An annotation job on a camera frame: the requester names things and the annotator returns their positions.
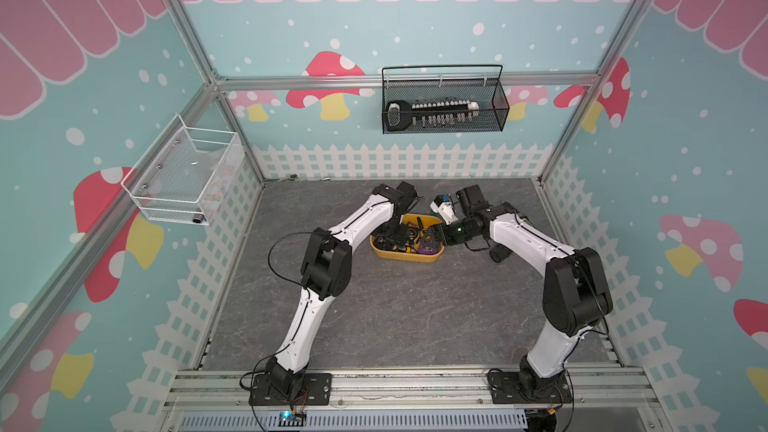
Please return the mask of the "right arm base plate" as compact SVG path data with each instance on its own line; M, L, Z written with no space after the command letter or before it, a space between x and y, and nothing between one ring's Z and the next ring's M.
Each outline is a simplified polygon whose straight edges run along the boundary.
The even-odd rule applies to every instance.
M524 370L502 371L493 368L486 373L494 404L544 404L560 407L573 402L572 387L566 373L540 378Z

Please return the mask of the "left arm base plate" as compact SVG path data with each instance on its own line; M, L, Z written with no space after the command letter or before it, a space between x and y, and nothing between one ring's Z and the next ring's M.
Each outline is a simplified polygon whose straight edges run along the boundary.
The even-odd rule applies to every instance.
M300 373L287 378L275 379L259 372L245 384L249 392L249 404L272 406L326 406L330 401L333 375L329 373Z

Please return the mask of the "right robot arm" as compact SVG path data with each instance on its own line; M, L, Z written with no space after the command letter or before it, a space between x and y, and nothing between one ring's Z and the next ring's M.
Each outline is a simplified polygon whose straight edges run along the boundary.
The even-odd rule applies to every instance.
M492 241L495 262L514 254L543 277L545 323L532 349L521 359L518 389L531 400L567 383L566 364L583 336L613 310L602 259L594 249L574 248L536 229L511 204L490 204L477 185L430 204L442 219L428 233L444 246L476 237Z

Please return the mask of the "yellow storage box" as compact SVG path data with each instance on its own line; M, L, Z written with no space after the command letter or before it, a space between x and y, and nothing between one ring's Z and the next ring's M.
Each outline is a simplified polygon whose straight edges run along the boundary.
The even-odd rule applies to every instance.
M374 233L371 235L369 239L369 243L372 249L374 250L375 254L382 259L388 259L388 260L400 260L400 261L419 262L419 263L436 262L443 254L443 251L445 250L445 246L443 246L443 249L439 254L435 254L431 256L419 254L418 246L422 238L430 237L426 235L426 229L431 225L444 223L442 219L434 215L409 213L409 214L405 214L400 219L400 223L405 223L405 222L412 223L414 225L414 247L412 249L378 249L377 233Z

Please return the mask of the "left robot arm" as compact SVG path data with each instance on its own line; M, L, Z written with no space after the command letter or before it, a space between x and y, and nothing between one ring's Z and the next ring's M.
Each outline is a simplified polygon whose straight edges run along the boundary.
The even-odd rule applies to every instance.
M355 249L376 231L400 224L416 201L413 185L376 186L350 216L328 229L316 228L301 263L301 293L296 312L278 350L266 361L268 383L289 400L297 399L310 352L323 318L351 281Z

